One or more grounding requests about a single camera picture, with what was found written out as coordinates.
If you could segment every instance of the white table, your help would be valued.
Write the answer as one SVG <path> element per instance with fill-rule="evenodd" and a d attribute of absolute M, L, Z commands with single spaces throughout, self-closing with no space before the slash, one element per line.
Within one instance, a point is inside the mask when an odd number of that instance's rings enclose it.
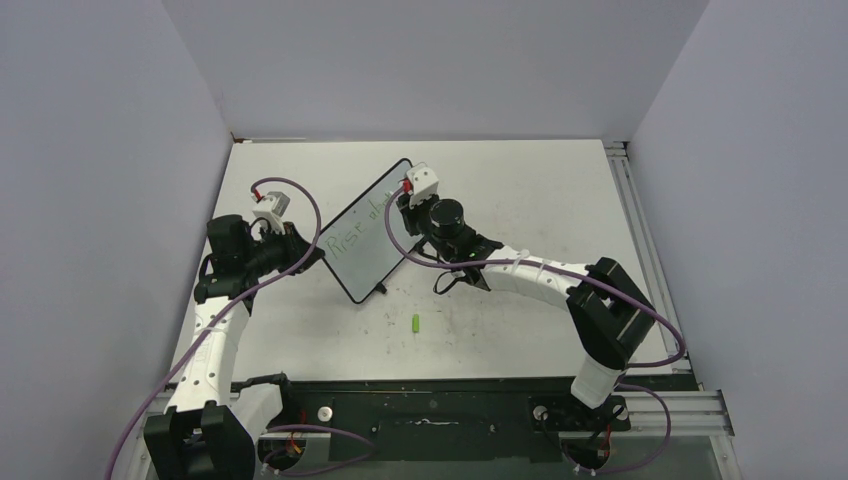
<path fill-rule="evenodd" d="M 281 176 L 315 196 L 326 224 L 402 157 L 427 162 L 441 180 L 440 195 L 462 202 L 468 225 L 488 238 L 567 263 L 614 258 L 645 291 L 597 140 L 237 144 L 214 214 L 252 219 L 251 183 Z M 315 223 L 308 202 L 294 189 L 280 188 L 292 197 L 286 218 L 311 238 Z M 362 305 L 349 300 L 323 263 L 269 286 L 257 295 L 233 379 L 277 372 L 293 380 L 577 374 L 584 352 L 568 312 L 462 284 L 439 297 L 432 292 L 438 273 L 404 262 L 386 280 L 388 294 L 374 293 Z M 189 300 L 175 360 L 191 339 L 193 308 Z M 415 313 L 417 334 L 411 327 Z M 655 326 L 634 361 L 666 357 Z M 670 372 L 663 367 L 631 373 Z"/>

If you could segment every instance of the whiteboard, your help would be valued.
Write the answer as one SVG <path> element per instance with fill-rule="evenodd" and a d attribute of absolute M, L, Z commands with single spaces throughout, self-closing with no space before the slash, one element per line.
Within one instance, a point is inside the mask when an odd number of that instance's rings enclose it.
<path fill-rule="evenodd" d="M 386 234 L 383 215 L 389 197 L 411 167 L 408 159 L 399 160 L 333 219 L 318 239 L 324 263 L 354 303 L 365 301 L 403 260 Z M 398 242 L 407 251 L 412 250 L 421 236 L 406 233 L 397 208 L 390 210 L 389 221 Z"/>

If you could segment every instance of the white wall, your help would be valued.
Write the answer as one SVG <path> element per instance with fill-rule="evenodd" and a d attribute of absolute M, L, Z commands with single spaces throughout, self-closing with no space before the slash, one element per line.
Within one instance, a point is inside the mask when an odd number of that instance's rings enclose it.
<path fill-rule="evenodd" d="M 630 153 L 747 478 L 844 478 L 848 3 L 712 0 Z"/>
<path fill-rule="evenodd" d="M 627 138 L 707 0 L 164 0 L 237 136 Z"/>
<path fill-rule="evenodd" d="M 158 1 L 47 3 L 0 3 L 0 465 L 90 479 L 166 371 L 230 140 Z"/>

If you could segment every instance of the black whiteboard frame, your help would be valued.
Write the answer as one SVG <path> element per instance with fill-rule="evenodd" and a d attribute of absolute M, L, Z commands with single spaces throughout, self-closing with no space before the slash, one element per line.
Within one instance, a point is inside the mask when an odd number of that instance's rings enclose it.
<path fill-rule="evenodd" d="M 392 173 L 392 172 L 393 172 L 393 171 L 394 171 L 394 170 L 395 170 L 395 169 L 396 169 L 396 168 L 397 168 L 400 164 L 402 164 L 402 163 L 404 163 L 404 162 L 406 162 L 407 164 L 409 164 L 409 168 L 412 168 L 412 161 L 411 161 L 410 159 L 408 159 L 408 158 L 404 157 L 404 158 L 401 158 L 400 160 L 398 160 L 398 161 L 397 161 L 394 165 L 392 165 L 391 167 L 389 167 L 389 168 L 388 168 L 388 170 L 386 170 L 386 172 L 385 172 L 384 174 L 380 175 L 380 178 L 378 178 L 377 180 L 375 180 L 375 181 L 374 181 L 374 183 L 372 183 L 371 185 L 369 185 L 369 186 L 368 186 L 368 188 L 366 188 L 365 190 L 363 190 L 363 191 L 362 191 L 362 193 L 361 193 L 358 197 L 356 197 L 355 199 L 353 199 L 353 201 L 352 201 L 352 202 L 350 202 L 350 204 L 349 204 L 347 207 L 345 207 L 345 209 L 344 209 L 344 210 L 342 210 L 342 211 L 341 211 L 341 213 L 339 213 L 338 215 L 336 215 L 336 216 L 335 216 L 335 218 L 333 218 L 332 220 L 330 220 L 330 222 L 329 222 L 329 223 L 327 223 L 327 225 L 326 225 L 324 228 L 322 228 L 322 229 L 321 229 L 321 235 L 323 235 L 323 234 L 324 234 L 324 232 L 326 232 L 326 231 L 327 231 L 330 227 L 332 227 L 332 226 L 333 226 L 333 224 L 334 224 L 334 223 L 336 223 L 336 221 L 337 221 L 338 219 L 342 218 L 342 216 L 344 216 L 344 214 L 345 214 L 345 213 L 347 213 L 347 211 L 348 211 L 348 210 L 350 210 L 351 208 L 353 208 L 353 206 L 354 206 L 354 205 L 356 205 L 356 203 L 357 203 L 357 202 L 359 202 L 360 200 L 362 200 L 362 198 L 363 198 L 363 197 L 364 197 L 364 196 L 365 196 L 368 192 L 370 192 L 370 191 L 371 191 L 374 187 L 376 187 L 376 186 L 377 186 L 380 182 L 382 182 L 384 178 L 386 178 L 387 176 L 389 176 L 389 174 L 390 174 L 390 173 Z M 413 250 L 415 250 L 415 246 L 413 246 L 411 249 L 409 249 L 409 251 L 408 251 L 407 253 L 412 253 L 412 251 L 413 251 Z M 356 299 L 354 299 L 354 298 L 353 298 L 353 296 L 350 294 L 350 291 L 348 291 L 347 287 L 345 287 L 344 282 L 342 282 L 342 280 L 341 280 L 341 279 L 339 278 L 339 276 L 336 274 L 335 270 L 333 270 L 333 267 L 331 267 L 331 266 L 330 266 L 330 264 L 327 262 L 327 257 L 326 257 L 326 255 L 325 255 L 324 257 L 322 257 L 322 259 L 321 259 L 321 260 L 324 262 L 324 265 L 326 265 L 326 266 L 327 266 L 327 269 L 330 271 L 330 273 L 332 273 L 332 274 L 333 274 L 333 277 L 336 279 L 336 281 L 337 281 L 337 282 L 339 282 L 339 285 L 342 287 L 342 290 L 344 290 L 345 294 L 347 294 L 347 298 L 349 298 L 349 299 L 350 299 L 350 301 L 351 301 L 351 302 L 353 302 L 353 303 L 355 303 L 356 305 L 360 305 L 360 304 L 362 304 L 363 302 L 365 302 L 365 300 L 368 300 L 368 297 L 370 297 L 370 296 L 371 296 L 371 294 L 372 294 L 372 293 L 374 293 L 374 291 L 375 291 L 375 290 L 377 290 L 377 289 L 378 289 L 378 287 L 379 287 L 380 285 L 383 285 L 383 282 L 385 282 L 385 281 L 386 281 L 386 279 L 387 279 L 387 278 L 389 278 L 389 275 L 391 275 L 391 274 L 392 274 L 392 272 L 394 272 L 394 271 L 395 271 L 395 269 L 398 267 L 398 265 L 400 265 L 401 263 L 403 263 L 403 261 L 404 261 L 404 257 L 400 257 L 400 260 L 398 261 L 398 263 L 396 263 L 396 264 L 395 264 L 395 266 L 394 266 L 394 267 L 392 267 L 392 268 L 391 268 L 391 269 L 390 269 L 390 270 L 386 273 L 386 276 L 384 276 L 384 277 L 383 277 L 383 278 L 382 278 L 379 282 L 377 282 L 376 284 L 374 284 L 374 287 L 372 287 L 372 288 L 371 288 L 371 290 L 370 290 L 370 291 L 369 291 L 369 292 L 368 292 L 368 293 L 367 293 L 364 297 L 362 297 L 362 300 L 360 300 L 360 301 L 358 301 L 358 302 L 357 302 L 357 301 L 356 301 Z"/>

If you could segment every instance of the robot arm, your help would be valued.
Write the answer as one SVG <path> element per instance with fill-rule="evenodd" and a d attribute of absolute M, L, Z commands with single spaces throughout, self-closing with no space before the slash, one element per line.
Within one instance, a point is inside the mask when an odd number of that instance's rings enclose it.
<path fill-rule="evenodd" d="M 203 259 L 194 289 L 194 336 L 210 330 L 185 365 L 177 389 L 162 415 L 150 417 L 144 440 L 159 478 L 253 478 L 255 445 L 262 431 L 283 408 L 280 389 L 285 378 L 241 392 L 230 408 L 230 386 L 238 343 L 253 309 L 247 296 L 210 328 L 224 307 L 273 270 L 283 272 L 309 248 L 294 225 L 282 220 L 288 197 L 271 192 L 253 209 L 266 222 L 255 240 L 239 215 L 217 217 L 207 224 L 212 253 Z M 323 256 L 315 249 L 294 272 L 302 273 Z"/>
<path fill-rule="evenodd" d="M 565 264 L 519 252 L 490 240 L 466 225 L 462 205 L 438 196 L 438 177 L 424 164 L 410 169 L 398 207 L 410 235 L 423 235 L 446 263 L 501 260 L 495 265 L 453 270 L 458 281 L 486 291 L 508 291 L 535 298 L 571 313 L 586 359 L 571 393 L 597 408 L 615 388 L 654 319 L 605 290 L 556 269 L 583 273 L 650 306 L 618 262 L 601 258 L 594 265 Z"/>

